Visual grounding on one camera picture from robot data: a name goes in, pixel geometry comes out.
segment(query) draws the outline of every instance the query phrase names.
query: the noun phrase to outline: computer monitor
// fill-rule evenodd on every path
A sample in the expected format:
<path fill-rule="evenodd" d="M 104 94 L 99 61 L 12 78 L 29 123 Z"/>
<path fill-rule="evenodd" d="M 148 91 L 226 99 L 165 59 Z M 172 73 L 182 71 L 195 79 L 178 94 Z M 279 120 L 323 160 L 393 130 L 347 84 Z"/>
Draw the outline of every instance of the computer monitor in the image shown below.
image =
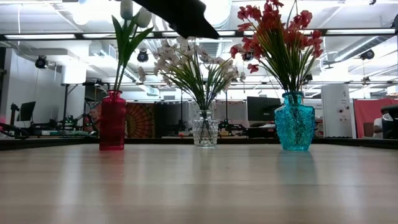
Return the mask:
<path fill-rule="evenodd" d="M 280 99 L 248 96 L 248 120 L 274 121 L 274 110 L 280 107 Z"/>
<path fill-rule="evenodd" d="M 19 109 L 17 121 L 30 121 L 33 116 L 36 102 L 23 103 Z"/>

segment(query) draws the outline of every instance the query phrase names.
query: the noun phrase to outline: wooden table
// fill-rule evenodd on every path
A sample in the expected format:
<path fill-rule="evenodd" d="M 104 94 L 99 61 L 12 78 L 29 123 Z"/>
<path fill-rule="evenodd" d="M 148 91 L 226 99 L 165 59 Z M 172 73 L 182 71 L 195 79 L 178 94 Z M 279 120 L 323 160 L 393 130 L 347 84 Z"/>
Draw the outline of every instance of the wooden table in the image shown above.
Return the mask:
<path fill-rule="evenodd" d="M 0 152 L 1 224 L 398 223 L 398 151 L 76 145 Z"/>

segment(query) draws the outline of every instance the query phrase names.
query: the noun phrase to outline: red glass vase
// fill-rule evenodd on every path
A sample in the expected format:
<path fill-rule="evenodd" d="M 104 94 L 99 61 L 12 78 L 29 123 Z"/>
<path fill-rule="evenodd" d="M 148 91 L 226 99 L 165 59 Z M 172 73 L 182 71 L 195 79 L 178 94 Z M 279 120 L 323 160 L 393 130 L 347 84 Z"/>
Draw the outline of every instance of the red glass vase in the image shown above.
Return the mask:
<path fill-rule="evenodd" d="M 104 151 L 124 149 L 124 126 L 126 123 L 126 100 L 121 91 L 108 90 L 102 99 L 99 149 Z"/>

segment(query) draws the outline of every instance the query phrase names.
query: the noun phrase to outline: ceiling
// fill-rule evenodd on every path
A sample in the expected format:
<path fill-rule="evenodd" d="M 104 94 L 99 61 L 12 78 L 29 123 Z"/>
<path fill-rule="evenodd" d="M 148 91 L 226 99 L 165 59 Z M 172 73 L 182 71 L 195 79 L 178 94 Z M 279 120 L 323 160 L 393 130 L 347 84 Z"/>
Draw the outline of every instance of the ceiling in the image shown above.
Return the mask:
<path fill-rule="evenodd" d="M 113 26 L 110 23 L 111 15 L 118 16 L 119 2 L 109 0 L 95 0 L 95 3 L 88 1 L 87 6 L 79 3 L 62 3 L 58 1 L 5 1 L 0 0 L 0 34 L 30 34 L 30 33 L 77 33 L 77 32 L 112 32 Z M 215 10 L 226 11 L 226 18 L 219 19 L 211 17 L 213 13 L 205 14 L 209 21 L 219 20 L 225 21 L 225 24 L 219 29 L 236 30 L 236 26 L 241 24 L 237 17 L 239 6 L 247 4 L 262 6 L 265 1 L 245 1 L 245 0 L 217 0 L 205 1 L 208 4 L 209 12 Z M 285 4 L 282 8 L 282 20 L 287 19 L 293 1 L 281 1 Z M 134 3 L 134 12 L 140 8 Z M 392 20 L 398 12 L 398 1 L 378 0 L 373 6 L 369 5 L 369 1 L 362 0 L 346 0 L 346 1 L 322 1 L 310 0 L 299 1 L 299 11 L 307 9 L 313 13 L 313 20 L 309 29 L 345 29 L 345 28 L 372 28 L 372 27 L 389 27 Z M 155 26 L 156 31 L 171 30 L 168 24 L 161 18 L 153 15 L 152 22 L 149 26 Z M 352 46 L 359 40 L 372 37 L 347 37 L 335 36 L 324 37 L 322 48 L 326 54 L 317 60 L 316 65 L 312 68 L 313 81 L 315 82 L 346 82 L 361 81 L 364 75 L 369 76 L 371 81 L 388 81 L 396 80 L 397 76 L 397 39 L 389 37 L 377 45 L 369 46 L 375 52 L 372 60 L 362 61 L 357 59 L 357 55 L 347 58 L 344 62 L 334 63 L 329 68 L 323 65 L 333 60 L 334 54 L 347 47 Z M 139 49 L 148 49 L 149 60 L 146 63 L 139 63 L 136 59 L 138 50 L 131 57 L 129 63 L 130 72 L 134 74 L 139 66 L 148 72 L 147 82 L 161 82 L 160 77 L 151 75 L 154 67 L 154 58 L 151 50 L 160 45 L 162 39 L 145 40 L 139 46 Z M 100 40 L 103 48 L 109 48 L 109 45 L 116 46 L 115 40 Z M 227 59 L 229 58 L 229 49 L 232 45 L 241 42 L 241 38 L 224 38 L 218 43 L 207 43 L 206 47 L 218 49 L 215 54 Z M 116 73 L 116 61 L 110 57 L 99 57 L 90 53 L 88 46 L 92 44 L 91 40 L 62 40 L 62 41 L 22 41 L 19 43 L 20 50 L 25 54 L 34 56 L 32 53 L 35 49 L 67 49 L 73 55 L 76 55 L 81 63 L 87 65 L 88 78 L 102 78 L 104 81 L 112 82 Z M 52 57 L 59 60 L 57 63 L 63 64 L 65 57 Z M 257 73 L 249 74 L 246 66 L 249 62 L 243 62 L 240 57 L 235 60 L 239 70 L 244 70 L 247 74 L 246 82 L 268 82 L 270 79 L 266 71 L 260 70 Z M 253 88 L 278 88 L 270 85 L 245 85 L 245 89 Z M 321 85 L 305 86 L 308 92 L 315 95 L 320 92 Z M 366 92 L 383 92 L 388 85 L 351 85 L 353 90 L 364 88 Z M 241 85 L 232 86 L 236 89 L 242 89 Z M 123 86 L 124 91 L 144 91 L 143 88 L 137 86 Z"/>

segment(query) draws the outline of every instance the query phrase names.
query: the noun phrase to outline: white wall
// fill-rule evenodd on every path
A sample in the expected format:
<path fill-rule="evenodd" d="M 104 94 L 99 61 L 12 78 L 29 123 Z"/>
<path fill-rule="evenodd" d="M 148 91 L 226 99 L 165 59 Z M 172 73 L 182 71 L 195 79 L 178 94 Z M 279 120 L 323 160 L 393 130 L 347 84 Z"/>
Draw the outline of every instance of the white wall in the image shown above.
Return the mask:
<path fill-rule="evenodd" d="M 52 69 L 40 70 L 34 62 L 18 56 L 13 49 L 6 51 L 3 89 L 1 95 L 0 115 L 11 118 L 10 105 L 36 101 L 33 114 L 35 123 L 46 123 L 50 118 L 61 120 L 65 87 L 61 86 L 62 74 Z M 74 117 L 83 113 L 85 87 L 77 87 L 68 96 L 67 114 Z M 16 122 L 16 126 L 29 126 L 28 122 Z"/>

